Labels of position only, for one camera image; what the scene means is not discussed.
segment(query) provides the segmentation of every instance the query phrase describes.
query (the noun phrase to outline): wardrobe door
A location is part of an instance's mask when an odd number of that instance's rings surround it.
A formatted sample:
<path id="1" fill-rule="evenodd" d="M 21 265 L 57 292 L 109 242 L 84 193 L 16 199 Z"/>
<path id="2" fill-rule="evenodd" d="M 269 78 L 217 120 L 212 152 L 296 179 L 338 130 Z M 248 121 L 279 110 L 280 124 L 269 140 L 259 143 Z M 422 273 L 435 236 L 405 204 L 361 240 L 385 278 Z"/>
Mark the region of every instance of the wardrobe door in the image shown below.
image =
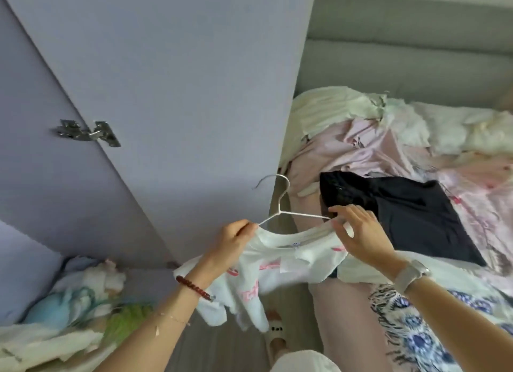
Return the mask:
<path id="1" fill-rule="evenodd" d="M 266 218 L 313 0 L 7 1 L 178 261 Z"/>
<path id="2" fill-rule="evenodd" d="M 98 143 L 52 131 L 81 118 L 5 0 L 0 36 L 0 225 L 64 255 L 164 266 L 168 250 Z M 18 255 L 9 241 L 0 233 Z"/>

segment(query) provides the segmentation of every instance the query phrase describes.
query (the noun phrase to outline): upholstered headboard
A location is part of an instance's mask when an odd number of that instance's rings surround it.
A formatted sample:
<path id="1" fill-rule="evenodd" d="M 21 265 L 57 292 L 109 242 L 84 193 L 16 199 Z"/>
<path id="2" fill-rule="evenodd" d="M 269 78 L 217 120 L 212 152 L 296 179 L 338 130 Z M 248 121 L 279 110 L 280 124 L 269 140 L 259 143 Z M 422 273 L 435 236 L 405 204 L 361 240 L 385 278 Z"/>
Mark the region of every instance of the upholstered headboard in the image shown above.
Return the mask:
<path id="1" fill-rule="evenodd" d="M 494 107 L 513 86 L 513 9 L 427 0 L 315 0 L 297 93 L 346 85 Z"/>

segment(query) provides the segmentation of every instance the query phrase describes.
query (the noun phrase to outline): door hinge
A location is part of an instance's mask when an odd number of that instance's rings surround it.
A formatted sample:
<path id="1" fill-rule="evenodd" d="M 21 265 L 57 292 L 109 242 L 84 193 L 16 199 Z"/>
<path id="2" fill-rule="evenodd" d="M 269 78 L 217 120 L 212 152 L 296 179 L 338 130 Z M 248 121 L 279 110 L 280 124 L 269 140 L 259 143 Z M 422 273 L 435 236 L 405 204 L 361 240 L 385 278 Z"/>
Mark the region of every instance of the door hinge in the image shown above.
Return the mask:
<path id="1" fill-rule="evenodd" d="M 62 126 L 57 128 L 57 134 L 61 137 L 77 141 L 96 141 L 103 140 L 111 147 L 120 147 L 118 139 L 112 132 L 110 125 L 105 121 L 95 121 L 96 127 L 93 130 L 82 129 L 80 125 L 73 120 L 61 120 Z"/>

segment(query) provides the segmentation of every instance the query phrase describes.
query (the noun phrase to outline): white wire hanger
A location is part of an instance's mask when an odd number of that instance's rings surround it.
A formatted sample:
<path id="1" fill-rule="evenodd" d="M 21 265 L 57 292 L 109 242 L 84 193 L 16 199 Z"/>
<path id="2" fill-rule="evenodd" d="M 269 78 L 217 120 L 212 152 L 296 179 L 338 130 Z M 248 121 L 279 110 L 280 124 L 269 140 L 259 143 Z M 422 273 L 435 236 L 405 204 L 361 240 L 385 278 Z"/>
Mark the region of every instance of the white wire hanger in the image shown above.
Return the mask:
<path id="1" fill-rule="evenodd" d="M 278 211 L 276 213 L 274 213 L 273 215 L 271 215 L 269 218 L 267 218 L 266 220 L 263 220 L 262 222 L 259 223 L 259 226 L 266 223 L 268 220 L 274 218 L 274 217 L 277 217 L 278 215 L 280 214 L 291 214 L 293 216 L 305 216 L 305 217 L 313 217 L 313 218 L 323 218 L 325 220 L 330 220 L 329 217 L 324 217 L 324 216 L 318 216 L 318 215 L 315 215 L 315 214 L 303 214 L 303 213 L 293 213 L 293 212 L 285 212 L 285 211 L 282 211 L 282 205 L 281 205 L 281 201 L 283 199 L 283 197 L 285 196 L 285 194 L 289 191 L 289 188 L 290 188 L 290 180 L 288 180 L 288 177 L 286 177 L 285 175 L 281 175 L 281 174 L 271 174 L 271 175 L 267 175 L 267 176 L 264 176 L 263 178 L 260 179 L 260 181 L 258 182 L 258 184 L 253 187 L 253 190 L 256 189 L 258 186 L 260 186 L 260 183 L 263 182 L 265 179 L 267 179 L 268 177 L 271 177 L 271 176 L 276 176 L 276 177 L 282 177 L 284 178 L 286 181 L 287 181 L 287 188 L 285 189 L 285 191 L 283 191 L 283 193 L 279 196 L 278 198 Z"/>

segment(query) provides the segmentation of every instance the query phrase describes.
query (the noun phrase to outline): white t-shirt with red print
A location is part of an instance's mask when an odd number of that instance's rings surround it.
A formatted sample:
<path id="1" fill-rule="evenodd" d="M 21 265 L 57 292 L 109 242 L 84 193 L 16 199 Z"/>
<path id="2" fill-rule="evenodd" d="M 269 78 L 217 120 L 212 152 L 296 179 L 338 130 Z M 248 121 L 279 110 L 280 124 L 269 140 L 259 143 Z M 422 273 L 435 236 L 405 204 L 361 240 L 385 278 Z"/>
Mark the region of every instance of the white t-shirt with red print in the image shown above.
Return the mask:
<path id="1" fill-rule="evenodd" d="M 320 283 L 346 256 L 330 222 L 297 234 L 258 228 L 237 264 L 205 290 L 215 300 L 201 298 L 196 309 L 210 326 L 226 322 L 227 307 L 243 330 L 253 324 L 265 332 L 269 322 L 259 295 L 284 285 Z M 174 271 L 174 276 L 187 275 L 199 259 L 189 260 Z"/>

